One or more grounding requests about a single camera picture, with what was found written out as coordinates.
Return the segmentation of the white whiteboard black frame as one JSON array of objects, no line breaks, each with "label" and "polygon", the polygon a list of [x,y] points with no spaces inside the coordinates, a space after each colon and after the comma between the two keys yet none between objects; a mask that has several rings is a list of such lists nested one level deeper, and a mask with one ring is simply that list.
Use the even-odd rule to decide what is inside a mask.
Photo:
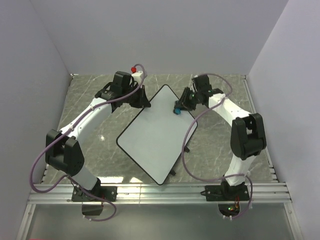
[{"label": "white whiteboard black frame", "polygon": [[189,131],[197,129],[188,111],[173,112],[178,96],[163,85],[116,139],[117,146],[158,185],[163,185],[181,155]]}]

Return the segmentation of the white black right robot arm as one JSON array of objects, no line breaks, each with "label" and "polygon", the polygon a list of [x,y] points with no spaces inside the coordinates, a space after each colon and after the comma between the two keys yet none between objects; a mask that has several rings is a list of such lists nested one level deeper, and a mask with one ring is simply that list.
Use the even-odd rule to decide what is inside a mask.
[{"label": "white black right robot arm", "polygon": [[263,117],[236,105],[229,99],[231,93],[213,88],[208,74],[196,75],[192,78],[192,86],[184,88],[173,108],[179,115],[182,111],[193,111],[201,104],[230,125],[232,158],[220,185],[220,193],[226,200],[232,200],[241,192],[251,164],[267,146]]}]

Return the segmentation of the blue bone-shaped whiteboard eraser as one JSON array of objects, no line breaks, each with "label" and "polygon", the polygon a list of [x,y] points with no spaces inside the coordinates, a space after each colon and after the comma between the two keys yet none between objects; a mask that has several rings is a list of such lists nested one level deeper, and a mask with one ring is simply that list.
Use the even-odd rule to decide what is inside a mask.
[{"label": "blue bone-shaped whiteboard eraser", "polygon": [[175,109],[174,109],[174,113],[175,113],[176,115],[180,115],[180,114],[181,114],[181,109],[180,109],[180,108],[175,108]]}]

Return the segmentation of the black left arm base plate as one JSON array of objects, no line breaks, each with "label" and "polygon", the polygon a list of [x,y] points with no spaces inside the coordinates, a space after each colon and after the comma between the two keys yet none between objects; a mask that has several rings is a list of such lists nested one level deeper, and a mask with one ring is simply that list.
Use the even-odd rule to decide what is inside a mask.
[{"label": "black left arm base plate", "polygon": [[115,202],[117,198],[117,190],[116,186],[100,186],[97,189],[87,190],[87,192],[94,196],[87,195],[83,192],[83,190],[79,187],[74,187],[71,201],[72,202],[94,202],[98,201],[96,197],[108,200],[110,202]]}]

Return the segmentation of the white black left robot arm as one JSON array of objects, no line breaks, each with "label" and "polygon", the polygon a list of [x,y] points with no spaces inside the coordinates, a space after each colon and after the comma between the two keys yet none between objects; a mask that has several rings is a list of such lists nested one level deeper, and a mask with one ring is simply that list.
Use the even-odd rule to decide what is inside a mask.
[{"label": "white black left robot arm", "polygon": [[89,201],[104,197],[101,180],[85,167],[82,144],[91,132],[122,104],[133,108],[151,107],[143,81],[144,70],[132,67],[131,73],[117,71],[113,80],[99,90],[85,110],[61,130],[50,130],[46,135],[45,162],[62,171],[77,184]]}]

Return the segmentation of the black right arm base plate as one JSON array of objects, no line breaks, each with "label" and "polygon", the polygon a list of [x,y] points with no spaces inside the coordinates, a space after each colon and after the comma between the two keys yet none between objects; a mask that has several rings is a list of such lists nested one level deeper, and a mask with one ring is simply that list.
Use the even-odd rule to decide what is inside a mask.
[{"label": "black right arm base plate", "polygon": [[205,185],[200,193],[207,202],[248,201],[250,194],[246,185]]}]

